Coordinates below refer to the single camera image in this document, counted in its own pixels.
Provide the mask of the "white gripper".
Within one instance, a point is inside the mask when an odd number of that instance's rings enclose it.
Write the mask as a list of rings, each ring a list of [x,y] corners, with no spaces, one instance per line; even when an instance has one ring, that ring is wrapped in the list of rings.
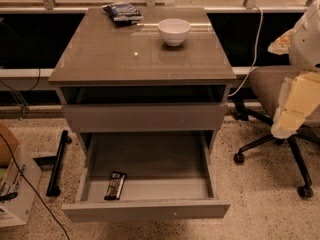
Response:
[[[320,0],[315,0],[290,29],[273,41],[268,52],[289,53],[289,61],[299,69],[320,70]],[[280,88],[278,108],[271,133],[286,139],[297,133],[306,119],[320,105],[320,74],[306,72],[286,77]]]

